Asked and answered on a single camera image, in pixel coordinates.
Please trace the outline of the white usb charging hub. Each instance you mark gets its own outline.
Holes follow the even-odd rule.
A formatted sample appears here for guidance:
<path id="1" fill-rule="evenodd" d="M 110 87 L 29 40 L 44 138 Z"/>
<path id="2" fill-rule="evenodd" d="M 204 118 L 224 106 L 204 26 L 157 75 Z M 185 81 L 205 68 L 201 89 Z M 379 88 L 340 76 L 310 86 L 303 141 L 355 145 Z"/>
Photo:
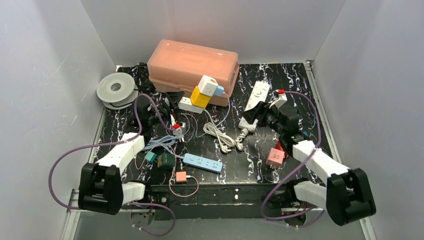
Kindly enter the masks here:
<path id="1" fill-rule="evenodd" d="M 193 105 L 192 102 L 191 102 L 191 99 L 188 98 L 188 97 L 184 97 L 184 96 L 179 101 L 178 108 L 180 110 L 193 112 L 193 113 L 196 113 L 196 114 L 201 114 L 204 111 L 204 108 Z"/>

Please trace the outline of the pink plug adapter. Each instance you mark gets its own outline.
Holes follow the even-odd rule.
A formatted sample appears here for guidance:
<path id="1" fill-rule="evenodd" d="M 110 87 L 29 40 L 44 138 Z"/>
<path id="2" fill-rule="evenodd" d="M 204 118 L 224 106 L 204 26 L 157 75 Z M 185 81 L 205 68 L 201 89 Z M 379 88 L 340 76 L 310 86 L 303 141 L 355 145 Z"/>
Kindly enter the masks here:
<path id="1" fill-rule="evenodd" d="M 285 152 L 283 150 L 277 148 L 271 148 L 265 164 L 269 166 L 271 169 L 279 169 L 283 164 L 285 158 Z"/>

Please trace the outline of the white long power strip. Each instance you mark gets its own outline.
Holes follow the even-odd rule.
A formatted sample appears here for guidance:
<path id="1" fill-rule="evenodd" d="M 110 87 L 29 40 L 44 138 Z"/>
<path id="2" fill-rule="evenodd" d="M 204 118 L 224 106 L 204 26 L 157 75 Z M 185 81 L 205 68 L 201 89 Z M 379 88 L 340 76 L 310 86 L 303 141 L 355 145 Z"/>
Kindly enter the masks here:
<path id="1" fill-rule="evenodd" d="M 251 110 L 255 107 L 260 101 L 265 102 L 268 96 L 268 92 L 270 90 L 270 85 L 265 81 L 256 81 L 249 99 L 247 101 L 247 105 L 245 107 L 245 111 Z M 252 124 L 249 124 L 246 119 L 242 116 L 240 122 L 238 124 L 239 129 L 247 129 L 249 132 L 253 133 L 256 130 L 258 121 L 255 120 Z"/>

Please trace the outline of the yellow cube socket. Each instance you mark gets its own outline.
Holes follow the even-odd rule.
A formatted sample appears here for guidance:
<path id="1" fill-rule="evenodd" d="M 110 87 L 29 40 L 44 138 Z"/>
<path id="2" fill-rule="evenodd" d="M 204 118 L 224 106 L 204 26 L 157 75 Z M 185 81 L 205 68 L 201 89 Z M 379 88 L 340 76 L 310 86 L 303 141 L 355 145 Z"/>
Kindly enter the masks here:
<path id="1" fill-rule="evenodd" d="M 211 100 L 210 96 L 200 93 L 199 88 L 196 86 L 190 96 L 192 105 L 205 109 Z"/>

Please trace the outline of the teal plug adapter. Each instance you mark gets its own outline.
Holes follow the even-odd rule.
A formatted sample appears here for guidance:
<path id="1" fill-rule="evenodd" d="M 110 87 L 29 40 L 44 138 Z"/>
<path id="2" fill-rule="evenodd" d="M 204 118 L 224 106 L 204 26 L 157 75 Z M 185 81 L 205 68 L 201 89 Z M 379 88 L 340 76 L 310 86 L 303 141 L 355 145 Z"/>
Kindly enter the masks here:
<path id="1" fill-rule="evenodd" d="M 150 152 L 146 153 L 146 155 L 145 155 L 145 157 L 144 157 L 144 159 L 145 159 L 148 163 L 154 163 L 154 162 L 155 162 L 155 160 L 156 160 L 156 158 L 157 158 L 157 154 L 156 154 L 156 153 L 154 153 L 154 152 L 152 152 L 152 151 L 150 151 Z"/>

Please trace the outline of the dark green cube charger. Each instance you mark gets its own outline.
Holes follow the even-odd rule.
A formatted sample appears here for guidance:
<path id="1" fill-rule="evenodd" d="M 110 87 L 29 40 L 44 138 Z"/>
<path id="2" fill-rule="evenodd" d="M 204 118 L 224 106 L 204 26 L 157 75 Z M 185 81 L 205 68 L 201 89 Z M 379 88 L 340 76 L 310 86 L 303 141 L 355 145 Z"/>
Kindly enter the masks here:
<path id="1" fill-rule="evenodd" d="M 157 167 L 161 170 L 172 170 L 176 164 L 174 154 L 163 152 L 157 157 Z"/>

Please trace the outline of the pink translucent plastic storage box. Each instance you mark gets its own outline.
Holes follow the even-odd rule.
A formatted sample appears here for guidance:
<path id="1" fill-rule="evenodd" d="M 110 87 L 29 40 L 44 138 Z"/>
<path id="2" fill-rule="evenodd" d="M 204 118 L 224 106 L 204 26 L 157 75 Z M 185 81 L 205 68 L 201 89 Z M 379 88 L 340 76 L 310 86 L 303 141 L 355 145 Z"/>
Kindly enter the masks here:
<path id="1" fill-rule="evenodd" d="M 184 92 L 190 98 L 203 75 L 214 78 L 224 93 L 209 104 L 226 107 L 238 74 L 236 52 L 162 39 L 147 62 L 149 80 L 156 91 Z"/>

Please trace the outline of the light blue power strip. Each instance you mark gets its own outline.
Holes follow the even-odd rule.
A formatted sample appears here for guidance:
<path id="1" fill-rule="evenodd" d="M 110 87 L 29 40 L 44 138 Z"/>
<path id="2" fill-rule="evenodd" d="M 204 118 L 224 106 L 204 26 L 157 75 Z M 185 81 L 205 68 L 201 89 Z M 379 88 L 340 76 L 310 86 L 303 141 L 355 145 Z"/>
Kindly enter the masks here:
<path id="1" fill-rule="evenodd" d="M 223 163 L 217 160 L 212 160 L 198 155 L 186 153 L 183 156 L 182 162 L 191 167 L 210 171 L 219 174 L 222 171 Z"/>

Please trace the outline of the white cube charger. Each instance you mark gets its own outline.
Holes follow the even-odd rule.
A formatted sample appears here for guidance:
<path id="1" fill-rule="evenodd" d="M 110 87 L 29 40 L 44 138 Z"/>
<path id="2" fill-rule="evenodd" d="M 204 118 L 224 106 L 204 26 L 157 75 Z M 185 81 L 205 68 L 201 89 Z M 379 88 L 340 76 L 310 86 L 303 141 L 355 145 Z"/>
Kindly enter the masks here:
<path id="1" fill-rule="evenodd" d="M 218 86 L 219 84 L 213 77 L 203 75 L 197 85 L 197 88 L 201 94 L 212 97 Z"/>

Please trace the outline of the small pink usb charger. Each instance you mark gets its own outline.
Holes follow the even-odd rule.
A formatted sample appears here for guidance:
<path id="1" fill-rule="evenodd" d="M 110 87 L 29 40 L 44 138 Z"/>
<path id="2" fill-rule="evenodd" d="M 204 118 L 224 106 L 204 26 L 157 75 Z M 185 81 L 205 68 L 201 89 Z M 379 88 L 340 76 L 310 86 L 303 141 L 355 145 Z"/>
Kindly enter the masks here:
<path id="1" fill-rule="evenodd" d="M 176 183 L 186 183 L 188 175 L 186 171 L 178 171 L 175 173 L 175 182 Z"/>

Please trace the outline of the red cube socket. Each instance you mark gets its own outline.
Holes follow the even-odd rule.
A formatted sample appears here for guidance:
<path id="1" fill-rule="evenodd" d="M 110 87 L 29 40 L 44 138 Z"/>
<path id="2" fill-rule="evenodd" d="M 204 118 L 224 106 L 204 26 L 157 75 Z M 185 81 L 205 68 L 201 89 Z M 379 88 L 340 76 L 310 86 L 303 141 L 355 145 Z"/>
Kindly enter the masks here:
<path id="1" fill-rule="evenodd" d="M 276 147 L 275 147 L 276 149 L 278 149 L 278 150 L 280 150 L 280 151 L 283 151 L 284 152 L 284 157 L 285 158 L 288 158 L 290 155 L 283 149 L 283 147 L 282 147 L 282 145 L 281 145 L 281 142 L 280 141 L 278 141 L 277 142 L 277 144 L 276 144 Z"/>

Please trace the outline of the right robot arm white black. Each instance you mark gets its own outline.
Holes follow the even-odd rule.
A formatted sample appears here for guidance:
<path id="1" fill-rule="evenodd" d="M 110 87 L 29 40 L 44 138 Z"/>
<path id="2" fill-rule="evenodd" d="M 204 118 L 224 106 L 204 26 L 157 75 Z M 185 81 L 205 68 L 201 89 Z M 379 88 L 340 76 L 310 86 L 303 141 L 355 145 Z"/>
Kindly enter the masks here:
<path id="1" fill-rule="evenodd" d="M 290 157 L 312 170 L 324 185 L 307 178 L 290 180 L 283 193 L 278 187 L 265 197 L 263 205 L 272 202 L 306 202 L 326 211 L 338 226 L 369 217 L 377 212 L 367 174 L 360 168 L 351 169 L 332 159 L 319 149 L 299 127 L 296 107 L 283 104 L 276 107 L 260 101 L 242 116 L 252 124 L 268 126 L 279 135 L 282 149 Z"/>

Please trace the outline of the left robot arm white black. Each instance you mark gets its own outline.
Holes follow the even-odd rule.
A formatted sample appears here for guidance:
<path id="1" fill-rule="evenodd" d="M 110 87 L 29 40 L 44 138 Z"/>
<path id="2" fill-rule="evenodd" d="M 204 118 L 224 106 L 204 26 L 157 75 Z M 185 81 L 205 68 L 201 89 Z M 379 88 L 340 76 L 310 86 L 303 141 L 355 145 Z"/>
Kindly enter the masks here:
<path id="1" fill-rule="evenodd" d="M 123 205 L 145 197 L 145 184 L 140 181 L 123 183 L 121 176 L 149 143 L 155 126 L 160 120 L 169 119 L 178 105 L 168 94 L 158 110 L 154 110 L 145 97 L 140 97 L 135 103 L 136 112 L 126 120 L 121 144 L 114 146 L 95 163 L 82 167 L 78 192 L 80 209 L 115 215 Z"/>

